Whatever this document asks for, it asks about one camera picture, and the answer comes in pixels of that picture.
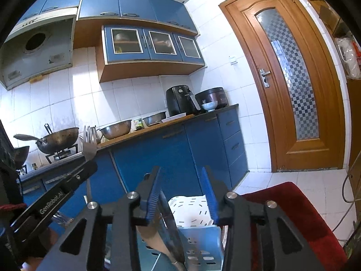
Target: metal fork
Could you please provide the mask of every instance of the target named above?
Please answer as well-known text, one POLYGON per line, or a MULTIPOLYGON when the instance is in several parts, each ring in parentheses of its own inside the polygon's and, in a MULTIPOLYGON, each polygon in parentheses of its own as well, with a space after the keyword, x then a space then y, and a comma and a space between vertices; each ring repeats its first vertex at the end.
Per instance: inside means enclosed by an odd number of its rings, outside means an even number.
MULTIPOLYGON (((96 130, 94 127, 86 128, 84 126, 83 132, 83 155, 86 161, 93 159, 96 155, 96 130)), ((91 195, 90 180, 87 179, 87 203, 91 202, 93 197, 91 195)))

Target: glass cabinet door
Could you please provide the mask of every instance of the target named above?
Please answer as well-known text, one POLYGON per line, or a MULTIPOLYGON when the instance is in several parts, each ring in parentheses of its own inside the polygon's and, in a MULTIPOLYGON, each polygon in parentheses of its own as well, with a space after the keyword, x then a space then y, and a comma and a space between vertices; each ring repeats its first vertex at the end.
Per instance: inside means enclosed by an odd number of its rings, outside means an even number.
POLYGON ((144 29, 151 59, 182 61, 182 56, 170 32, 144 29))
POLYGON ((204 63, 201 52, 194 37, 174 34, 176 42, 181 51, 181 56, 185 62, 204 63))
POLYGON ((108 62, 150 59, 141 28, 104 27, 108 62))

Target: door frame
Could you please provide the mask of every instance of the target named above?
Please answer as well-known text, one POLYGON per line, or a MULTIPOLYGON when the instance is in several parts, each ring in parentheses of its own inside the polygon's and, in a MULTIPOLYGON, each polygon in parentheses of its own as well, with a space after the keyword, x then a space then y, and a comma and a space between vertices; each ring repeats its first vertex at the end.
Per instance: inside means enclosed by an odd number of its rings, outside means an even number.
MULTIPOLYGON (((276 158, 276 144, 275 144, 275 137, 274 137, 274 133, 273 133, 273 123, 272 123, 272 118, 271 118, 271 112, 270 112, 270 108, 268 106, 268 102, 267 102, 267 98, 266 98, 266 93, 263 87, 263 83, 261 80, 261 77, 259 76, 258 73, 258 69, 257 66, 253 60, 252 54, 250 52, 250 49, 248 48, 248 45, 241 33, 241 31, 239 30, 236 22, 234 21, 232 15, 230 14, 230 12, 228 11, 228 9, 226 8, 228 5, 232 4, 233 2, 235 2, 237 0, 225 0, 224 2, 222 2, 219 7, 221 9, 221 11, 223 12, 223 14, 225 15, 228 23, 231 25, 242 49, 243 52, 245 54, 245 57, 247 59, 247 62, 250 66, 253 78, 255 80, 256 83, 256 87, 257 87, 257 91, 261 100, 261 104, 262 104, 262 109, 263 109, 263 113, 265 116, 265 120, 266 120, 266 127, 267 127, 267 133, 268 133, 268 141, 269 141, 269 146, 270 146, 270 155, 271 155, 271 171, 272 172, 276 172, 277 171, 277 158, 276 158)), ((336 72, 336 68, 335 65, 333 63, 331 54, 329 52, 329 49, 326 45, 326 42, 324 41, 321 32, 319 31, 319 29, 317 28, 315 22, 313 21, 313 19, 311 18, 311 16, 308 14, 306 8, 302 5, 302 3, 299 0, 293 0, 295 2, 295 4, 297 5, 297 7, 299 7, 299 9, 301 10, 301 12, 303 13, 303 15, 305 16, 305 18, 308 20, 309 24, 311 25, 313 32, 315 33, 321 48, 326 56, 330 71, 331 71, 331 80, 333 81, 333 84, 335 86, 335 91, 336 91, 336 96, 337 96, 337 102, 338 102, 338 108, 339 108, 339 115, 340 115, 340 139, 341 139, 341 143, 343 144, 343 147, 340 149, 340 155, 338 158, 338 168, 341 169, 343 167, 343 160, 344 160, 344 155, 345 155, 345 115, 344 115, 344 107, 343 107, 343 100, 342 100, 342 94, 341 94, 341 87, 340 87, 340 81, 338 79, 337 76, 337 72, 336 72)))

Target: red cushion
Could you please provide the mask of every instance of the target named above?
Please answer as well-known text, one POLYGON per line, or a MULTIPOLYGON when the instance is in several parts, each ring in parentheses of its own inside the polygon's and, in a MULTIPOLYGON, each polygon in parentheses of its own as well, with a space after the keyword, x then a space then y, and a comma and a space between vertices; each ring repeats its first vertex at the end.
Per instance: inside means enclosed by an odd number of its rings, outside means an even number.
MULTIPOLYGON (((294 183, 286 182, 258 192, 245 194, 243 197, 256 203, 265 203, 269 200, 277 202, 308 241, 325 271, 340 270, 346 263, 346 254, 337 238, 294 183)), ((254 262, 252 269, 256 270, 257 260, 253 258, 252 261, 254 262)))

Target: tiled floor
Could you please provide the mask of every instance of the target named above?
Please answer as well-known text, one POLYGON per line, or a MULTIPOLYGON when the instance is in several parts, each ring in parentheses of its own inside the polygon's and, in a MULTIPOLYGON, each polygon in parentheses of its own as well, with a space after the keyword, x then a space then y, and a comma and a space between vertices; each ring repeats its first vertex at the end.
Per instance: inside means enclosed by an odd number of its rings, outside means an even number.
MULTIPOLYGON (((235 192, 238 194, 252 193, 291 181, 301 189, 327 225, 333 229, 350 207, 350 204, 342 199, 342 183, 345 177, 346 171, 344 169, 280 173, 249 172, 235 189, 235 192)), ((348 200, 353 200, 349 181, 345 185, 345 197, 348 200)), ((350 237, 354 220, 356 220, 355 206, 352 207, 335 231, 335 236, 339 240, 347 240, 350 237)))

